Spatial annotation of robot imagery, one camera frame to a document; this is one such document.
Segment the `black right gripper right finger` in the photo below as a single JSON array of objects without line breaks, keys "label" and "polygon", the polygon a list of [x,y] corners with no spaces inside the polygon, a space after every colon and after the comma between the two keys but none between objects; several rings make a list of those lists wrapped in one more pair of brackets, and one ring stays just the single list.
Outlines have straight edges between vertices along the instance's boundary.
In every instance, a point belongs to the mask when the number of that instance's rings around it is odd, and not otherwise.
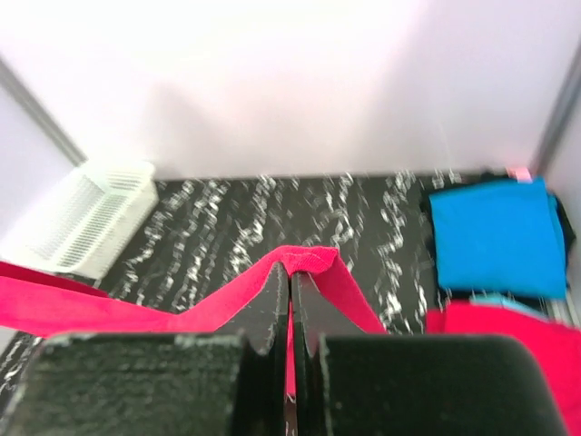
[{"label": "black right gripper right finger", "polygon": [[320,293],[309,273],[293,274],[290,291],[293,310],[297,431],[299,435],[324,435],[326,424],[320,337],[323,334],[361,335],[363,330]]}]

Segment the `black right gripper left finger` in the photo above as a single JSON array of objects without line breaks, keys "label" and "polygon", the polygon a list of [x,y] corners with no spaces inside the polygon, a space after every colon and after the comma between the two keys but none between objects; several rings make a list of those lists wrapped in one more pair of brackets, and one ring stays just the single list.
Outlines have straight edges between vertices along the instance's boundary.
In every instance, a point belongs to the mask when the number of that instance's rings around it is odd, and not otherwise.
[{"label": "black right gripper left finger", "polygon": [[219,330],[243,338],[230,435],[285,433],[290,285],[274,263],[258,294]]}]

